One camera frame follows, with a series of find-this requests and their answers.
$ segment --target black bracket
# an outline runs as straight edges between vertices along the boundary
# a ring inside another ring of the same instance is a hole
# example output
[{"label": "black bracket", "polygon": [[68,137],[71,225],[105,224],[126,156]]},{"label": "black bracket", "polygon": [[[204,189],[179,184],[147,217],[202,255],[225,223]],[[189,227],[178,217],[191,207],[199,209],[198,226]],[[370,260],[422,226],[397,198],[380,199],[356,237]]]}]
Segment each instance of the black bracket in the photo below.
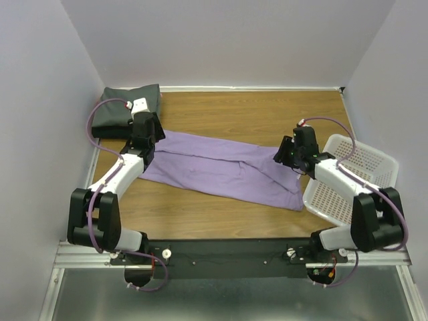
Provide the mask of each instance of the black bracket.
[{"label": "black bracket", "polygon": [[[379,190],[403,213],[400,194],[392,187]],[[363,252],[400,243],[404,230],[393,209],[375,193],[354,198],[350,234],[357,248]]]},{"label": "black bracket", "polygon": [[154,144],[165,138],[156,112],[137,112],[134,115],[131,137],[120,154],[135,154],[144,161],[144,170],[153,161]]},{"label": "black bracket", "polygon": [[329,152],[320,152],[315,131],[310,126],[293,129],[293,137],[285,136],[274,161],[302,172],[315,179],[315,165],[320,161],[334,158]]},{"label": "black bracket", "polygon": [[334,263],[335,261],[336,263],[346,263],[348,261],[347,257],[339,254],[338,250],[318,251],[311,242],[309,245],[289,247],[286,254],[291,264]]},{"label": "black bracket", "polygon": [[[155,264],[149,257],[141,257],[131,254],[119,253],[118,257],[110,260],[110,265],[125,266],[124,279],[126,283],[132,283],[135,286],[143,287],[154,276]],[[151,268],[138,268],[136,265],[150,265]]]},{"label": "black bracket", "polygon": [[[67,239],[71,244],[92,247],[86,215],[92,194],[89,189],[76,189],[72,193],[67,230]],[[99,209],[98,218],[92,219],[95,240],[102,249],[113,251],[122,229],[117,195],[111,192],[99,194],[94,208]]]}]

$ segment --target gray wall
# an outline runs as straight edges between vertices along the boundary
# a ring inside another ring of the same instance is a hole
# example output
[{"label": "gray wall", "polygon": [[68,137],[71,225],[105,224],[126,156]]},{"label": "gray wall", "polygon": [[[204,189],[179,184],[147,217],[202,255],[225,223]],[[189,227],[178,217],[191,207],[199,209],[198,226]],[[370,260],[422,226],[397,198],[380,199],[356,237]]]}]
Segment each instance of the gray wall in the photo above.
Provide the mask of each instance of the gray wall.
[{"label": "gray wall", "polygon": [[344,86],[394,0],[62,0],[107,86]]},{"label": "gray wall", "polygon": [[0,320],[37,320],[102,82],[56,0],[0,10]]},{"label": "gray wall", "polygon": [[400,162],[412,271],[428,307],[428,2],[397,0],[344,95],[357,136]]}]

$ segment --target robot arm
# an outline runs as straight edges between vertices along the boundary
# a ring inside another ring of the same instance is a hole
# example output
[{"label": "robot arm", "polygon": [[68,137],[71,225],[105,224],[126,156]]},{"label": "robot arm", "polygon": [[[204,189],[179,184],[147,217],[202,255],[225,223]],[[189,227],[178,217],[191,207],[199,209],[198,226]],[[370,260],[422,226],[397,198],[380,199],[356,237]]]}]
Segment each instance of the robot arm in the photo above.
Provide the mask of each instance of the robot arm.
[{"label": "robot arm", "polygon": [[381,189],[368,182],[362,186],[349,177],[352,175],[345,175],[343,171],[350,171],[343,167],[339,170],[333,155],[319,152],[312,127],[298,126],[293,137],[285,136],[274,160],[307,173],[352,205],[350,225],[311,234],[314,251],[347,248],[369,252],[402,242],[404,232],[399,218],[374,191],[381,192],[402,213],[399,193],[392,187]]},{"label": "robot arm", "polygon": [[[152,162],[154,144],[165,138],[156,113],[148,110],[146,99],[134,101],[131,109],[132,134],[120,151],[116,164],[88,189],[76,189],[70,201],[67,238],[70,243],[90,246],[88,207],[94,193],[99,193],[94,202],[98,218],[93,218],[96,243],[106,251],[147,252],[146,233],[122,228],[118,202],[130,184],[143,173]],[[113,172],[117,173],[106,183]]]}]

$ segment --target white plastic basket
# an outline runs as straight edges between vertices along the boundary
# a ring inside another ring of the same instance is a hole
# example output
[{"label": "white plastic basket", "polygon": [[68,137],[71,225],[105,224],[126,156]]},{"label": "white plastic basket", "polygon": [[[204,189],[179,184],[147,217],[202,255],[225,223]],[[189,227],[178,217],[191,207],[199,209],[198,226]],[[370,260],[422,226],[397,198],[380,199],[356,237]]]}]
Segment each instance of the white plastic basket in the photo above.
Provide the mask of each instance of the white plastic basket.
[{"label": "white plastic basket", "polygon": [[[351,150],[351,139],[339,134],[332,135],[324,147],[324,152],[336,158],[346,156]],[[399,164],[393,157],[361,142],[356,142],[355,153],[342,164],[362,179],[383,188],[395,186],[399,171]],[[310,179],[303,202],[309,212],[335,225],[350,224],[352,205],[318,181]]]}]

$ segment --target wooden surface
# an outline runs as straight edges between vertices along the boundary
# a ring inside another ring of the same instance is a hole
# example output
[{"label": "wooden surface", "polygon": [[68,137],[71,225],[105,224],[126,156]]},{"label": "wooden surface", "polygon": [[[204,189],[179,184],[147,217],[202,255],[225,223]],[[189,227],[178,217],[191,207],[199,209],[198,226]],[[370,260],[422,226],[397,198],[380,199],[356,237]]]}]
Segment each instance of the wooden surface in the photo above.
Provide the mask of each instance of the wooden surface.
[{"label": "wooden surface", "polygon": [[[163,128],[279,147],[297,121],[330,116],[345,124],[348,118],[338,92],[175,92],[163,94]],[[332,122],[317,120],[320,150],[331,134],[345,134]],[[123,141],[104,140],[119,151]],[[116,161],[101,152],[98,180]],[[308,179],[302,177],[303,188]],[[309,213],[277,209],[216,197],[137,179],[120,200],[122,226],[155,238],[299,237],[330,227]]]}]

